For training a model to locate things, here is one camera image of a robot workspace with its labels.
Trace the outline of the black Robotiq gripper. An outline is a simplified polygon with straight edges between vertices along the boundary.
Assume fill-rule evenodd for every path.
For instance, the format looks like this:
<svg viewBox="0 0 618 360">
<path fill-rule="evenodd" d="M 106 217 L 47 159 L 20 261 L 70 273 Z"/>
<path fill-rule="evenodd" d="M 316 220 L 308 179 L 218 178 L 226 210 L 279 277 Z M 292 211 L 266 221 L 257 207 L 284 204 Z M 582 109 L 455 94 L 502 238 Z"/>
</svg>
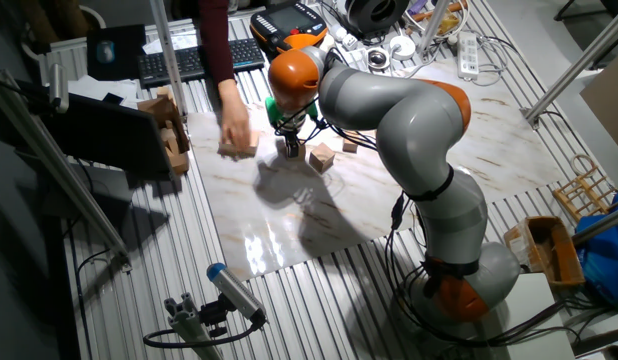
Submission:
<svg viewBox="0 0 618 360">
<path fill-rule="evenodd" d="M 298 134 L 301 129 L 301 122 L 289 122 L 278 128 L 278 134 L 285 138 L 286 156 L 289 159 L 294 159 L 299 156 Z"/>
</svg>

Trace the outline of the person's bare hand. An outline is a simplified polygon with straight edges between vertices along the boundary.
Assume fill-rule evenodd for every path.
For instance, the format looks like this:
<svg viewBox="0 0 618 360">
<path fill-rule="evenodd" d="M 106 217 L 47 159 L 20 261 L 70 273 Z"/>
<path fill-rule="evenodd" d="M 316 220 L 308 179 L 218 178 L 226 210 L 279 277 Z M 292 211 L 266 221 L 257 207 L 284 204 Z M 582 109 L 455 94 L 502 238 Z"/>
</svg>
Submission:
<svg viewBox="0 0 618 360">
<path fill-rule="evenodd" d="M 240 97 L 234 79 L 223 80 L 218 84 L 222 104 L 222 141 L 231 143 L 237 151 L 245 151 L 250 145 L 250 122 L 247 108 Z"/>
</svg>

